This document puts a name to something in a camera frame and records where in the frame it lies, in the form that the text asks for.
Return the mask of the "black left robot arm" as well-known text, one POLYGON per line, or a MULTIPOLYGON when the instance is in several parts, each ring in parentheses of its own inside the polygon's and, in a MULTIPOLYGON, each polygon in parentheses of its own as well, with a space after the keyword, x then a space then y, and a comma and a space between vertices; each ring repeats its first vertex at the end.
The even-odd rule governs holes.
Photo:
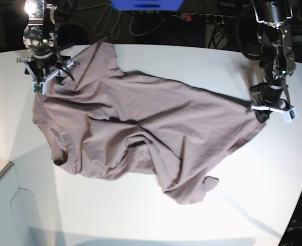
POLYGON ((295 54, 289 21, 293 12, 289 1, 251 1, 236 20, 234 35, 238 49, 249 60, 258 60, 264 70, 260 84, 250 87, 251 105, 247 112, 255 112, 260 123, 265 123, 272 112, 279 113, 285 123, 296 117, 296 109, 290 103, 287 76, 293 75, 295 54), (254 13, 258 23, 256 37, 262 53, 248 54, 242 45, 240 24, 248 13, 254 13))

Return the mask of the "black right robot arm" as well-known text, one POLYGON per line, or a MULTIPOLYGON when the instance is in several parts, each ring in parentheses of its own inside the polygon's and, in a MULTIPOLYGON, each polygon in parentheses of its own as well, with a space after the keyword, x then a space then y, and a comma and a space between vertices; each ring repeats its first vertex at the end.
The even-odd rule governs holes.
POLYGON ((56 4, 48 1, 25 1, 24 11, 28 16, 28 23, 24 29, 23 43, 29 56, 21 61, 33 81, 44 82, 53 71, 66 73, 66 64, 57 43, 56 4))

